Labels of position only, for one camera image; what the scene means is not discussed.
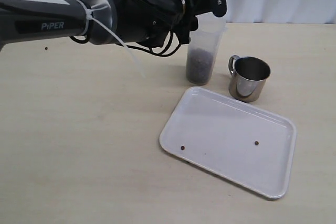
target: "light wooden table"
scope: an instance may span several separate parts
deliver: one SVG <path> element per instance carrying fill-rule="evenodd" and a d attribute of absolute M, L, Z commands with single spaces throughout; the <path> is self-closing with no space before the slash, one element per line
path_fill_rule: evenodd
<path fill-rule="evenodd" d="M 266 201 L 160 149 L 191 86 L 186 47 L 164 59 L 137 52 L 142 79 L 123 48 L 66 38 L 0 54 L 0 223 L 334 224 L 336 26 L 228 28 L 205 88 L 229 95 L 233 54 L 270 64 L 254 105 L 298 129 L 283 199 Z"/>

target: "mug handle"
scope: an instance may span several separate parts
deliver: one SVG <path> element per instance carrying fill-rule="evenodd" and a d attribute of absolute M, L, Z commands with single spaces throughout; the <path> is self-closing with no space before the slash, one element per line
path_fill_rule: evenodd
<path fill-rule="evenodd" d="M 229 60 L 229 71 L 230 74 L 233 75 L 234 69 L 233 69 L 233 63 L 235 60 L 239 60 L 240 57 L 238 55 L 233 55 L 231 56 L 230 60 Z"/>

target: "piper logo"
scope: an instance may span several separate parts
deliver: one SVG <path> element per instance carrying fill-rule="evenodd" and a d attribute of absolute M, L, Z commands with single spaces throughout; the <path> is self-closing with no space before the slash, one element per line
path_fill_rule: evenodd
<path fill-rule="evenodd" d="M 64 29 L 64 22 L 49 22 L 49 23 L 42 23 L 41 30 L 42 31 L 50 31 L 50 30 L 58 30 Z"/>

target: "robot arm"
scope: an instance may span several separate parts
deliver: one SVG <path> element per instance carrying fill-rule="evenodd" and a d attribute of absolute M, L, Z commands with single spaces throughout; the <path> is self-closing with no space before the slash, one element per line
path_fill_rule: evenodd
<path fill-rule="evenodd" d="M 149 53 L 163 47 L 169 33 L 176 34 L 180 45 L 188 44 L 190 32 L 198 29 L 197 15 L 222 17 L 227 12 L 226 0 L 0 0 L 0 50 L 9 43 L 59 37 L 117 44 L 87 19 L 88 9 L 124 42 L 137 42 Z"/>

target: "coffee beans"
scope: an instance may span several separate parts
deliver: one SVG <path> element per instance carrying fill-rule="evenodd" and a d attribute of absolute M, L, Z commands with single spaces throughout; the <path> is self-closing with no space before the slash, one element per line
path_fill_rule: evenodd
<path fill-rule="evenodd" d="M 206 85 L 213 71 L 213 54 L 203 49 L 194 49 L 188 53 L 187 79 L 196 85 Z"/>

